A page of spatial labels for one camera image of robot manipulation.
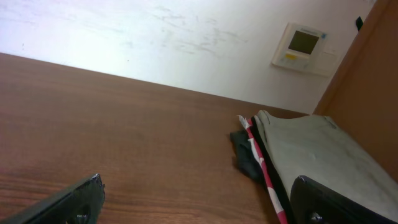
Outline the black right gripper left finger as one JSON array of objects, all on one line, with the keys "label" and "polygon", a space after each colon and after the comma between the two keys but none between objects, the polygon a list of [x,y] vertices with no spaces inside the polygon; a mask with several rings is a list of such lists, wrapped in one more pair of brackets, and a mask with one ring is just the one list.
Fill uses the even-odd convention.
[{"label": "black right gripper left finger", "polygon": [[101,176],[93,174],[2,220],[1,224],[95,224],[104,200]]}]

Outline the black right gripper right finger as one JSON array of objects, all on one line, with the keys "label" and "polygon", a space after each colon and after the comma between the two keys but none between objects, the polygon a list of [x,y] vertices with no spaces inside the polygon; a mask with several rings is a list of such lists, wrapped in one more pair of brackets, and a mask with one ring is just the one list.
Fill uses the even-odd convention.
[{"label": "black right gripper right finger", "polygon": [[290,204],[297,223],[395,224],[304,175],[292,185]]}]

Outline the khaki shorts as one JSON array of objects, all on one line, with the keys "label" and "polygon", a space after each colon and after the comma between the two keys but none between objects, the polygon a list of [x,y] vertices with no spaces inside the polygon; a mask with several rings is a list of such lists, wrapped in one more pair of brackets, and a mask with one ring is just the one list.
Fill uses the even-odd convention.
[{"label": "khaki shorts", "polygon": [[397,182],[327,116],[282,119],[260,110],[267,151],[290,193],[305,175],[350,200],[397,221]]}]

